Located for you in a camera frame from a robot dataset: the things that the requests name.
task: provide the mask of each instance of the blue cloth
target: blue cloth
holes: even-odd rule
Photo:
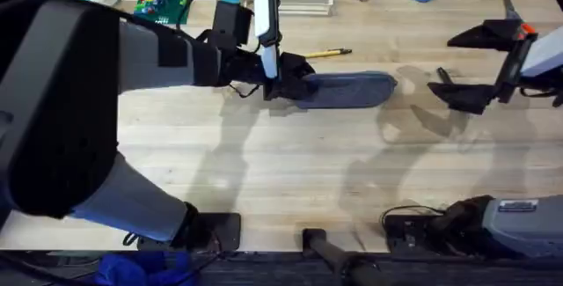
[[[166,268],[166,254],[175,255],[174,268]],[[94,280],[100,285],[165,286],[190,275],[189,267],[190,258],[187,253],[111,253],[102,257]],[[193,286],[194,281],[194,278],[190,278],[179,286]]]

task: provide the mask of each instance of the pencil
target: pencil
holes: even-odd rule
[[[305,58],[319,58],[319,57],[328,57],[328,56],[335,56],[335,55],[345,55],[352,53],[352,49],[345,49],[345,48],[337,48],[337,49],[329,49],[325,52],[317,52],[317,53],[310,53],[304,55]]]

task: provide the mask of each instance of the light wood tabletop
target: light wood tabletop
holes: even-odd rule
[[[134,1],[121,8],[131,11]],[[513,3],[541,35],[563,25],[555,0]],[[196,0],[185,29],[211,27],[214,8]],[[261,93],[240,99],[229,88],[127,92],[119,149],[200,211],[239,212],[245,251],[298,251],[301,229],[319,227],[346,250],[386,252],[378,218],[390,207],[563,194],[563,113],[550,100],[515,95],[475,116],[448,110],[426,87],[440,66],[458,83],[492,83],[505,53],[446,41],[504,15],[502,0],[335,0],[331,17],[282,16],[281,49],[352,48],[311,64],[317,72],[388,71],[395,94],[375,108],[302,111]],[[249,48],[255,44],[251,36]],[[121,245],[124,234],[13,212],[0,248],[134,250]]]

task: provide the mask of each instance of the orange component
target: orange component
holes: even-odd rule
[[[526,31],[526,33],[535,33],[536,32],[536,29],[533,28],[528,23],[522,23],[522,29],[524,29],[524,31]]]

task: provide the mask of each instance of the scissors blade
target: scissors blade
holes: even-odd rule
[[[522,18],[520,17],[520,15],[518,14],[518,12],[516,12],[516,9],[514,8],[514,5],[512,4],[512,0],[502,0],[504,2],[504,8],[507,11],[507,18],[509,19],[519,19],[522,21]]]

